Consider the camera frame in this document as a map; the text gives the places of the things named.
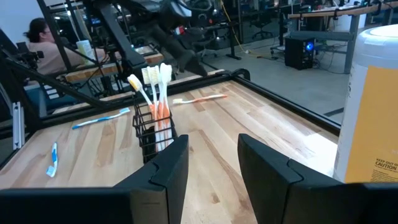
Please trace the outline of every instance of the blue toothbrush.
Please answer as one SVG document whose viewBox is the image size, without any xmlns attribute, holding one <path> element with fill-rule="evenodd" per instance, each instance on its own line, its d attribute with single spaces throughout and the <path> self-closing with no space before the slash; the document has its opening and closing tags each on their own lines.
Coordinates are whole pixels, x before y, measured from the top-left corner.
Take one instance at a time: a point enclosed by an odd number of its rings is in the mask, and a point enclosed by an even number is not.
<svg viewBox="0 0 398 224">
<path fill-rule="evenodd" d="M 119 113 L 116 114 L 116 115 L 107 116 L 107 117 L 103 117 L 103 118 L 98 118 L 98 119 L 94 119 L 94 120 L 91 120 L 91 121 L 86 121 L 86 122 L 83 122 L 83 123 L 81 123 L 81 124 L 74 125 L 74 126 L 72 127 L 72 129 L 80 128 L 80 127 L 82 127 L 82 126 L 84 126 L 84 125 L 87 125 L 87 124 L 92 124 L 92 123 L 97 123 L 97 122 L 100 122 L 100 121 L 107 121 L 107 120 L 109 120 L 109 119 L 117 118 L 118 116 L 121 116 L 121 115 L 123 115 L 123 114 L 125 114 L 125 113 L 128 113 L 128 112 L 130 112 L 130 109 L 129 109 L 129 108 L 123 108 L 123 109 L 121 109 L 121 110 L 119 111 Z"/>
</svg>

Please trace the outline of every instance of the gray floor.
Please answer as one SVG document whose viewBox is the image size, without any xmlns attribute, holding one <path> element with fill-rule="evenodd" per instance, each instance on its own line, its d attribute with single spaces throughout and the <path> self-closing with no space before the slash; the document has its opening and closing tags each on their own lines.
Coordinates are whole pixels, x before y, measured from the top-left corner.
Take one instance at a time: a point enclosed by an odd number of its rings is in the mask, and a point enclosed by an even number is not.
<svg viewBox="0 0 398 224">
<path fill-rule="evenodd" d="M 254 49 L 256 55 L 271 57 L 269 48 L 275 43 L 277 40 L 274 42 L 274 39 L 267 39 L 244 45 L 243 48 Z M 280 57 L 276 61 L 267 60 L 256 58 L 253 54 L 245 54 L 236 47 L 237 55 L 242 57 L 242 60 L 235 60 L 224 56 L 228 51 L 229 49 L 219 50 L 217 58 L 208 56 L 204 61 L 227 70 L 246 68 L 250 71 L 254 83 L 318 114 L 327 114 L 344 107 L 349 78 L 349 75 L 341 74 L 345 55 L 320 52 L 317 58 L 321 61 L 323 70 L 312 68 L 299 71 L 286 67 L 283 55 L 275 54 Z M 342 112 L 329 115 L 330 119 L 338 123 L 341 123 L 342 117 Z"/>
</svg>

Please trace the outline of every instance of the person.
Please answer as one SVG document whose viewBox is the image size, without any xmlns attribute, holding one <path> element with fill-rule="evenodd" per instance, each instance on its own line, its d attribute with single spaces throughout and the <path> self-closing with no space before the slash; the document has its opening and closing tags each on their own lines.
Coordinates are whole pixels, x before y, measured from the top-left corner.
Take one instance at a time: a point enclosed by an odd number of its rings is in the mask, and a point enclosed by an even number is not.
<svg viewBox="0 0 398 224">
<path fill-rule="evenodd" d="M 42 51 L 44 58 L 37 63 L 37 71 L 43 75 L 66 70 L 61 54 L 55 44 L 54 38 L 44 18 L 33 19 L 29 24 L 29 31 L 25 33 L 29 39 L 28 49 L 31 52 Z M 83 57 L 65 48 L 71 66 L 83 65 Z M 102 49 L 96 49 L 98 60 L 105 58 Z"/>
</svg>

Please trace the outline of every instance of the yellow label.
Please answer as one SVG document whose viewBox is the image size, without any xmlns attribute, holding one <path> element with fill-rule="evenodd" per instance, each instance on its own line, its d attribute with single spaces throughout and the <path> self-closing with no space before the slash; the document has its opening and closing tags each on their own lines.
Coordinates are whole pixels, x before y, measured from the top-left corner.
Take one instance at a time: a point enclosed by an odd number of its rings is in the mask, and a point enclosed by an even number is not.
<svg viewBox="0 0 398 224">
<path fill-rule="evenodd" d="M 369 66 L 345 182 L 398 182 L 397 132 L 398 70 Z"/>
</svg>

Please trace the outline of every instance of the container lid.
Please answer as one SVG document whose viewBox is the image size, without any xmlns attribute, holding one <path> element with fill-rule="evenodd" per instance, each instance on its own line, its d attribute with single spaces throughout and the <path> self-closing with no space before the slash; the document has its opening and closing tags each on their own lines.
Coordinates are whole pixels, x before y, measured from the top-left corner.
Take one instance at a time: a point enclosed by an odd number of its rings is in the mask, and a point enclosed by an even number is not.
<svg viewBox="0 0 398 224">
<path fill-rule="evenodd" d="M 353 62 L 364 67 L 398 68 L 398 24 L 360 33 L 356 39 Z"/>
</svg>

